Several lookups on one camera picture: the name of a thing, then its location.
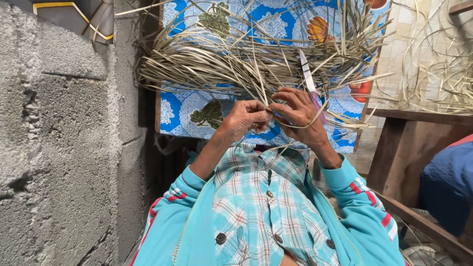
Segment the teal jacket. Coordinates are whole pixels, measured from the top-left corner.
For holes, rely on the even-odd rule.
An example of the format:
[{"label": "teal jacket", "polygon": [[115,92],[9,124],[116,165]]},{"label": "teal jacket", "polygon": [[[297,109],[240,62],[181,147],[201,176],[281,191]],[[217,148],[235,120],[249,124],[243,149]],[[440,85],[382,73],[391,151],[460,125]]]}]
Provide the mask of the teal jacket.
[{"label": "teal jacket", "polygon": [[[343,155],[339,169],[322,166],[338,200],[338,219],[328,199],[308,175],[305,186],[326,223],[341,266],[405,266],[398,247],[397,225]],[[212,199],[213,177],[207,182],[187,167],[169,192],[150,208],[145,234],[131,266],[215,265]]]}]

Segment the plaid shirt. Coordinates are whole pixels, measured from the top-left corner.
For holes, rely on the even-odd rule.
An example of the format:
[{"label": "plaid shirt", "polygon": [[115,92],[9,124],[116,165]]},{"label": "plaid shirt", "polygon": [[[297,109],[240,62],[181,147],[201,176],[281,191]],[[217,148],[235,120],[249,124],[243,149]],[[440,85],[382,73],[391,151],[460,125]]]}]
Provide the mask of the plaid shirt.
[{"label": "plaid shirt", "polygon": [[298,265],[340,265],[326,224],[303,195],[308,151],[231,147],[215,173],[216,264],[279,266],[284,250]]}]

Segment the tiled floor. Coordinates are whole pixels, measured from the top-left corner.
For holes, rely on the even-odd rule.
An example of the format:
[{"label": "tiled floor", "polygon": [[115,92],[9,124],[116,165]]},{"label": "tiled floor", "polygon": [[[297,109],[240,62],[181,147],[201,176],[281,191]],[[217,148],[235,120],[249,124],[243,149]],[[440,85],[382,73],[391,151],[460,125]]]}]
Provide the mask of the tiled floor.
[{"label": "tiled floor", "polygon": [[[473,10],[460,14],[458,17],[449,18],[448,10],[451,6],[462,2],[461,0],[394,0],[402,5],[393,2],[389,19],[393,19],[388,25],[386,32],[394,34],[385,39],[387,45],[383,46],[377,64],[377,73],[393,72],[395,75],[377,80],[373,84],[371,94],[377,96],[389,96],[403,99],[403,85],[406,91],[412,92],[412,88],[420,88],[419,93],[427,99],[438,99],[442,96],[439,93],[440,79],[436,79],[425,74],[423,67],[439,62],[449,62],[451,56],[471,53],[471,43],[459,44],[453,42],[441,30],[451,36],[473,37]],[[416,97],[411,98],[411,102],[419,103],[429,109],[435,107],[434,104]],[[407,109],[415,108],[412,104],[402,102],[395,104],[388,101],[370,99],[368,107]],[[358,172],[368,173],[376,150],[376,146],[384,125],[384,118],[371,117],[369,123],[376,125],[376,128],[369,128],[362,133],[358,150],[355,154],[347,154],[347,158],[355,166]]]}]

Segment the zipper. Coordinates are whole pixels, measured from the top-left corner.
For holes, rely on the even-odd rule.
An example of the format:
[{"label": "zipper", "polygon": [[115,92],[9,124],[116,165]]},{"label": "zipper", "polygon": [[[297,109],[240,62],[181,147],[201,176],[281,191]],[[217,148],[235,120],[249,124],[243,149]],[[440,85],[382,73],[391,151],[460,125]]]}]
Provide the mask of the zipper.
[{"label": "zipper", "polygon": [[181,237],[179,238],[179,242],[177,243],[176,256],[175,256],[175,259],[174,259],[174,261],[173,261],[173,266],[175,266],[175,262],[177,261],[177,255],[179,255],[179,248],[180,248],[180,246],[181,246],[182,236],[184,235],[185,228],[187,227],[187,223],[189,222],[189,217],[191,217],[191,214],[192,214],[192,212],[194,211],[194,207],[197,205],[197,202],[198,202],[199,199],[201,198],[202,192],[204,191],[205,187],[206,187],[207,184],[210,183],[211,181],[213,182],[213,178],[214,178],[214,177],[212,177],[211,179],[209,179],[209,180],[205,183],[205,185],[202,187],[201,192],[200,192],[199,195],[197,196],[197,199],[195,200],[194,205],[192,206],[192,209],[191,209],[191,211],[189,212],[189,215],[187,216],[187,219],[185,220],[184,227],[183,227],[182,233],[181,233]]},{"label": "zipper", "polygon": [[328,198],[322,193],[322,191],[320,191],[320,189],[316,186],[314,186],[317,191],[322,194],[322,196],[324,197],[325,201],[330,205],[330,208],[332,209],[333,211],[333,214],[335,214],[335,216],[337,217],[337,223],[338,223],[338,226],[340,227],[343,235],[345,236],[345,238],[348,240],[348,242],[350,243],[350,245],[353,247],[353,249],[355,249],[356,253],[358,254],[358,257],[359,257],[359,260],[361,262],[361,265],[363,265],[363,259],[361,258],[361,255],[359,254],[359,251],[358,249],[355,247],[355,245],[353,245],[353,243],[350,241],[350,239],[347,237],[347,235],[345,234],[345,232],[343,231],[343,228],[342,228],[342,223],[340,223],[340,220],[338,219],[338,216],[337,216],[337,212],[335,211],[335,209],[333,208],[332,204],[330,204],[330,201],[328,200]]}]

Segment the finger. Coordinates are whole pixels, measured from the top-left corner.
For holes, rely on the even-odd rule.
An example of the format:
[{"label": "finger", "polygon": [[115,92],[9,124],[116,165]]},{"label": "finger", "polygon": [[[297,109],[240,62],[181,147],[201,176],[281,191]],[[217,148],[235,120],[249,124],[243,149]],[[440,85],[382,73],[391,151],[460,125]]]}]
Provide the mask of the finger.
[{"label": "finger", "polygon": [[296,133],[294,132],[294,130],[292,128],[284,125],[284,124],[289,124],[289,122],[286,119],[284,119],[284,117],[282,117],[280,115],[275,115],[274,117],[280,122],[279,126],[284,131],[284,133],[286,133],[286,135],[289,138],[294,139],[294,137],[296,136]]},{"label": "finger", "polygon": [[288,105],[295,110],[301,109],[304,106],[300,99],[293,92],[278,91],[271,96],[271,99],[286,101]]},{"label": "finger", "polygon": [[258,100],[242,101],[245,109],[249,113],[264,111],[264,104]]},{"label": "finger", "polygon": [[297,115],[297,112],[289,108],[287,105],[284,104],[278,104],[278,103],[272,103],[268,105],[268,107],[275,113],[278,113],[285,117],[286,119],[289,119],[289,121],[297,121],[299,120],[299,116]]},{"label": "finger", "polygon": [[269,111],[259,111],[255,113],[248,113],[247,119],[249,122],[268,122],[272,118],[272,113]]},{"label": "finger", "polygon": [[295,89],[295,88],[291,88],[291,87],[282,87],[282,88],[279,88],[278,89],[278,92],[279,91],[283,91],[283,92],[292,92],[296,95],[296,97],[301,101],[301,103],[303,103],[304,105],[307,105],[307,104],[312,104],[312,102],[310,101],[310,98],[309,98],[309,95],[305,92],[305,91],[302,91],[302,90],[299,90],[299,89]]}]

